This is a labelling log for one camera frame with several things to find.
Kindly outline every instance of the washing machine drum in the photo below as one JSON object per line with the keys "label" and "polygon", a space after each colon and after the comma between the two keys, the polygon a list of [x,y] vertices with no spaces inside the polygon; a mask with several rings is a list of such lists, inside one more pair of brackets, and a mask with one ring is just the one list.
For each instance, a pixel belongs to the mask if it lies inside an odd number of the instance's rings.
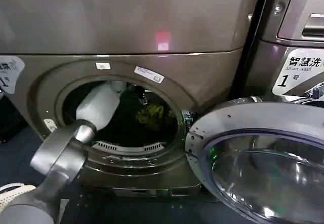
{"label": "washing machine drum", "polygon": [[[108,81],[115,85],[119,81]],[[83,84],[72,90],[62,106],[66,125],[76,119],[76,109],[88,93],[106,81]],[[98,131],[94,148],[121,156],[143,156],[163,150],[178,131],[175,113],[157,94],[144,87],[121,83],[120,103],[109,124]]]}
{"label": "washing machine drum", "polygon": [[256,223],[324,223],[323,106],[297,97],[231,101],[193,124],[190,166],[214,196]]}

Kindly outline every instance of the gray washing machine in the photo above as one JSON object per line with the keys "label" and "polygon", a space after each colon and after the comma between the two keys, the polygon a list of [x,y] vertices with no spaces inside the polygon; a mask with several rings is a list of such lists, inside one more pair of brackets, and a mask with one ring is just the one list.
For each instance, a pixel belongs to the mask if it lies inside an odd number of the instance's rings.
{"label": "gray washing machine", "polygon": [[187,195],[184,138],[227,99],[257,0],[0,0],[1,88],[45,139],[101,83],[120,105],[88,147],[86,186]]}
{"label": "gray washing machine", "polygon": [[[324,96],[324,0],[265,0],[243,95]],[[239,88],[242,77],[237,81]]]}

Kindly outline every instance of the drum opening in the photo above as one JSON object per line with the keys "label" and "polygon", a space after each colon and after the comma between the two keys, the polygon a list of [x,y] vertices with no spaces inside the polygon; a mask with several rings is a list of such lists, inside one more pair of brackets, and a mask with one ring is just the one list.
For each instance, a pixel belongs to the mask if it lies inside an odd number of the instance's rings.
{"label": "drum opening", "polygon": [[[75,121],[76,109],[88,93],[103,83],[106,81],[86,83],[67,95],[62,108],[66,125]],[[124,83],[119,106],[109,124],[97,132],[94,148],[116,155],[147,155],[167,147],[177,131],[177,118],[161,97]]]}

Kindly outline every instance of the washing machine top panel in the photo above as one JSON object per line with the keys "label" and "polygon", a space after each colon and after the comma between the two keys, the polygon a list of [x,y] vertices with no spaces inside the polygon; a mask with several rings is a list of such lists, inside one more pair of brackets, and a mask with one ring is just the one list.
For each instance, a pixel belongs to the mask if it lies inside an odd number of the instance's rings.
{"label": "washing machine top panel", "polygon": [[0,0],[0,53],[233,51],[256,0]]}
{"label": "washing machine top panel", "polygon": [[196,121],[189,164],[219,200],[256,223],[324,220],[324,102],[230,101]]}

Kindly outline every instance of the gray robotic arm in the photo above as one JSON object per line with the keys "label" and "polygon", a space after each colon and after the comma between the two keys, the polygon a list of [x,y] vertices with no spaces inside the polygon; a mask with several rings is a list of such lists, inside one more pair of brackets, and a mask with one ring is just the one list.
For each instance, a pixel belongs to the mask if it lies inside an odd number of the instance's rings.
{"label": "gray robotic arm", "polygon": [[80,173],[87,159],[85,145],[107,126],[119,104],[119,90],[103,84],[92,90],[76,110],[74,124],[55,130],[39,147],[31,166],[46,176],[35,190],[15,198],[0,215],[1,224],[55,224],[61,191]]}

